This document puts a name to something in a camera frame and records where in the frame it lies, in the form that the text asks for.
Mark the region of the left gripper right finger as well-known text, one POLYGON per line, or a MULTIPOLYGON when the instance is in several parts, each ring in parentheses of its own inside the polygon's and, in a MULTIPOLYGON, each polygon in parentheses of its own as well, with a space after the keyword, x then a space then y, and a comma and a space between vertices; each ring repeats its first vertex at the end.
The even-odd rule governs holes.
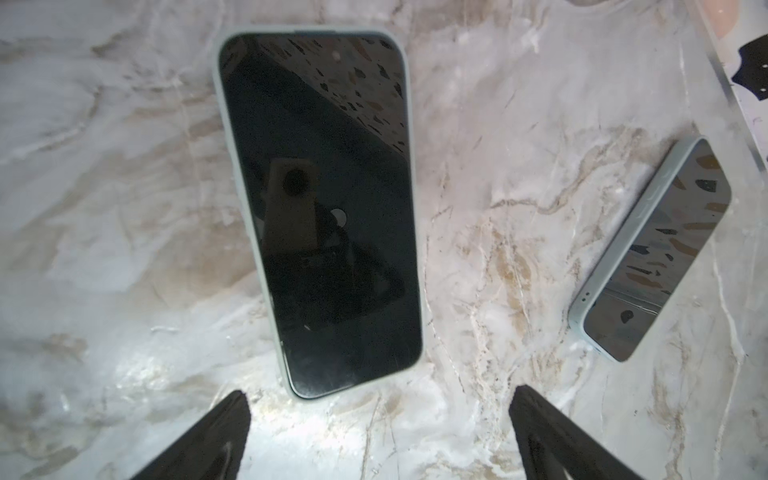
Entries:
POLYGON ((528 479, 637 479, 639 475, 528 385, 509 407, 528 479))

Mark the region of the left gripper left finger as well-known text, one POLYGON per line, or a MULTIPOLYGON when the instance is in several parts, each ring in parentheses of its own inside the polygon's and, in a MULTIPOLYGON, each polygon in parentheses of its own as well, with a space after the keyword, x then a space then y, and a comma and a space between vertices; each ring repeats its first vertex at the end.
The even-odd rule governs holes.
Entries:
POLYGON ((235 390, 133 478, 235 479, 250 422, 248 399, 242 391, 235 390))

